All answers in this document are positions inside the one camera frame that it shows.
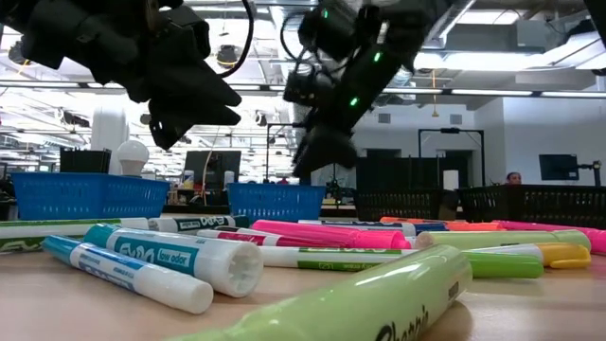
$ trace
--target blue marker cap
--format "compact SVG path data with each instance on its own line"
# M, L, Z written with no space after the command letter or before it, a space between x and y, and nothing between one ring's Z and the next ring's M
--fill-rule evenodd
M120 227L116 227L112 224L95 224L93 227L89 228L88 232L84 235L84 241L105 247L105 245L107 245L107 240L112 233L119 229Z
M448 231L445 223L415 223L415 229L417 230L417 234L425 231L429 232L439 232L439 231Z
M48 236L42 241L42 248L56 259L71 265L72 262L69 260L69 256L80 244L82 242L75 239L62 236Z

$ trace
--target white lamp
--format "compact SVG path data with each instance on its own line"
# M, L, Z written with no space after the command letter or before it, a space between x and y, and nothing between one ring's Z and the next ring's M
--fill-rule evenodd
M150 160L150 151L139 141L128 140L117 148L117 159L122 165L122 175L141 176L141 171Z

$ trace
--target black plastic basket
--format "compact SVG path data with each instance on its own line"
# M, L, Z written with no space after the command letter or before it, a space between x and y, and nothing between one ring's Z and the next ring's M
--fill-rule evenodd
M606 228L606 188L519 185L458 191L468 222L493 220Z
M443 189L405 189L355 193L358 219L378 222L382 217L438 219L447 191Z

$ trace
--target wooden table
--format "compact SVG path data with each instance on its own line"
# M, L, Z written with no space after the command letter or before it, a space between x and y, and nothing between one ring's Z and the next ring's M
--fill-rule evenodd
M267 268L253 295L216 295L206 313L191 315L45 253L0 255L0 340L158 340L228 326L259 306L346 276ZM589 270L548 270L538 280L476 280L421 339L605 340L606 258L594 257Z

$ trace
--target green highlighter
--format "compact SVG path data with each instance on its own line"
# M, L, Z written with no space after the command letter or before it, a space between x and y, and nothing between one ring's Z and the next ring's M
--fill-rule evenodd
M436 245L261 308L225 330L173 340L415 340L471 281L467 258Z
M460 250L474 248L517 245L537 242L571 242L591 250L591 243L584 233L577 230L562 231L490 231L490 232L421 232L415 248L422 249L433 244L446 244Z
M308 248L261 246L263 264L329 271L362 271L418 250L379 250L346 248ZM472 265L474 278L538 278L543 272L541 260L530 255L463 251Z

